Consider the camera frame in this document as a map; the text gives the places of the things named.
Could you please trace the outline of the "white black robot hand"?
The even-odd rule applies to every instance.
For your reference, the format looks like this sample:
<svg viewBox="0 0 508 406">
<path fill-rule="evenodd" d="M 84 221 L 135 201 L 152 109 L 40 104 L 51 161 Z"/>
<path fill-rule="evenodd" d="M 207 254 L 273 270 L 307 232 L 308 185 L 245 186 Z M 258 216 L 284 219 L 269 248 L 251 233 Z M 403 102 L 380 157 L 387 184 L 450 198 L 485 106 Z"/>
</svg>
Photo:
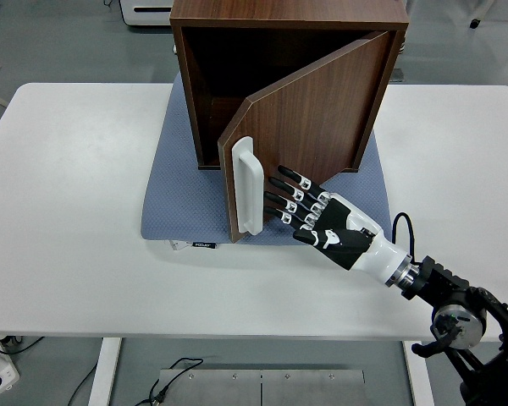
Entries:
<svg viewBox="0 0 508 406">
<path fill-rule="evenodd" d="M 309 178 L 285 167 L 279 172 L 290 181 L 270 177 L 283 194 L 269 191 L 266 214 L 294 229 L 293 238 L 309 244 L 347 271 L 359 271 L 390 287 L 407 284 L 412 259 L 388 241 L 384 230 L 366 213 L 336 193 L 329 193 Z"/>
</svg>

